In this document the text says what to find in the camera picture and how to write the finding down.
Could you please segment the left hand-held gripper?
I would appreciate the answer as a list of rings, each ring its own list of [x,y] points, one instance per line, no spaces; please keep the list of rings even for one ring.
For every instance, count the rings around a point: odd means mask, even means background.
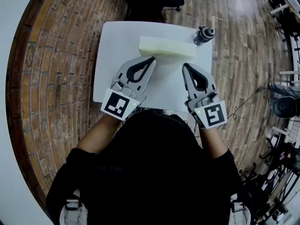
[[[111,88],[105,91],[101,111],[121,121],[131,117],[146,99],[143,92],[155,65],[155,57],[138,57],[125,62],[119,69],[117,78],[113,78]]]

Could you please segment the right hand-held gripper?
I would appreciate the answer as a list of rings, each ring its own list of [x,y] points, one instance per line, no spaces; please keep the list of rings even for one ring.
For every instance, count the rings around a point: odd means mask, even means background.
[[[185,102],[200,129],[227,122],[225,101],[221,100],[213,76],[198,65],[184,63],[182,74],[189,99]]]

